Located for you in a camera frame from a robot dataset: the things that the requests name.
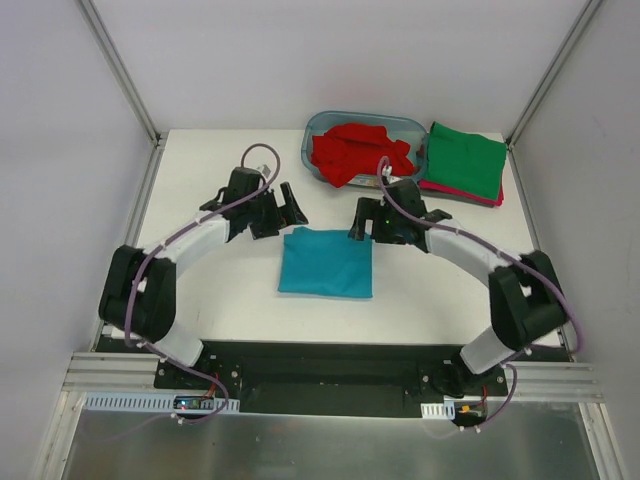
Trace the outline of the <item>teal t shirt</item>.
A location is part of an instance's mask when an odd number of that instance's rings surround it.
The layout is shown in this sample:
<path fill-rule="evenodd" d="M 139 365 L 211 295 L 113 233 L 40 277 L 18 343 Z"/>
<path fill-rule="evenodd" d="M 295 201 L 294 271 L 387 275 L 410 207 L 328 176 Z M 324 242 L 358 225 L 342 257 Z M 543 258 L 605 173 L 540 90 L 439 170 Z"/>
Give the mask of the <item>teal t shirt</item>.
<path fill-rule="evenodd" d="M 371 299 L 372 239 L 354 240 L 345 230 L 294 229 L 284 236 L 278 291 Z"/>

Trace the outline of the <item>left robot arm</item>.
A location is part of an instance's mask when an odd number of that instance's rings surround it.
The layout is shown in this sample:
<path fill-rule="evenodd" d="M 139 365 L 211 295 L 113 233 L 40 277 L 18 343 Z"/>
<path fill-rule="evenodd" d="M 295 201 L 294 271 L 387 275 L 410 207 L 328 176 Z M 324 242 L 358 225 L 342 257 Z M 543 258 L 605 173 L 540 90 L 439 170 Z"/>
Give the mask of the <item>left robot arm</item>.
<path fill-rule="evenodd" d="M 177 281 L 245 230 L 257 240 L 306 225 L 290 184 L 281 183 L 280 190 L 282 205 L 261 171 L 236 167 L 228 184 L 177 231 L 144 248 L 118 247 L 99 302 L 100 319 L 120 329 L 130 343 L 178 362 L 176 375 L 188 388 L 204 387 L 211 377 L 211 353 L 177 320 Z"/>

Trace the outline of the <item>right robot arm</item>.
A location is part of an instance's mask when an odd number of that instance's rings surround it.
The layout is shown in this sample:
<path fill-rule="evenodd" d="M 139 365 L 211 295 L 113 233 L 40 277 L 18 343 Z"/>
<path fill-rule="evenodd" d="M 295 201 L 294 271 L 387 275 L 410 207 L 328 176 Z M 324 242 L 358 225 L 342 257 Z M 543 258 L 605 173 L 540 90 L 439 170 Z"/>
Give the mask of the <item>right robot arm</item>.
<path fill-rule="evenodd" d="M 383 187 L 383 197 L 361 197 L 349 237 L 362 240 L 366 224 L 376 243 L 410 245 L 461 268 L 489 292 L 490 326 L 464 345 L 450 369 L 452 387 L 473 394 L 486 372 L 569 321 L 550 258 L 539 250 L 514 254 L 466 230 L 449 213 L 429 211 L 410 180 Z"/>

